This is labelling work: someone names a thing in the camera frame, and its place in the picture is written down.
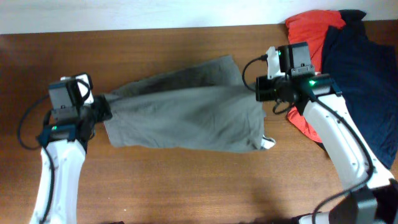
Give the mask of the grey cargo shorts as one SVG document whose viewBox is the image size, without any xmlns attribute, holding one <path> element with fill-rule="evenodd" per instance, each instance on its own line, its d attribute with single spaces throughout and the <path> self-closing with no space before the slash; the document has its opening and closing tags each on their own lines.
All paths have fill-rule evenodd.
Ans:
<svg viewBox="0 0 398 224">
<path fill-rule="evenodd" d="M 113 117 L 104 125 L 114 147 L 244 153 L 276 144 L 265 135 L 262 104 L 230 55 L 128 83 L 105 97 Z"/>
</svg>

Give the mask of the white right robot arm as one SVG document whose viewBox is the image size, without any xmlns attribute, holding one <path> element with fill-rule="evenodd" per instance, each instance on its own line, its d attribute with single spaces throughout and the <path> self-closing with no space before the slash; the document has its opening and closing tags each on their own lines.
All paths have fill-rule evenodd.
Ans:
<svg viewBox="0 0 398 224">
<path fill-rule="evenodd" d="M 374 155 L 352 120 L 336 82 L 315 72 L 305 42 L 270 47 L 259 60 L 256 100 L 288 103 L 320 136 L 343 190 L 293 223 L 397 224 L 397 181 Z"/>
</svg>

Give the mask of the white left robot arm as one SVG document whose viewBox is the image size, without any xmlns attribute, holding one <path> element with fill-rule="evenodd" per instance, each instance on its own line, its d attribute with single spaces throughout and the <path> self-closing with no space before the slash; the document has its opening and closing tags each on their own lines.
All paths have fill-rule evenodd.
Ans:
<svg viewBox="0 0 398 224">
<path fill-rule="evenodd" d="M 42 170 L 31 223 L 76 223 L 78 183 L 95 125 L 112 117 L 103 95 L 82 73 L 49 85 L 52 109 L 37 140 Z"/>
</svg>

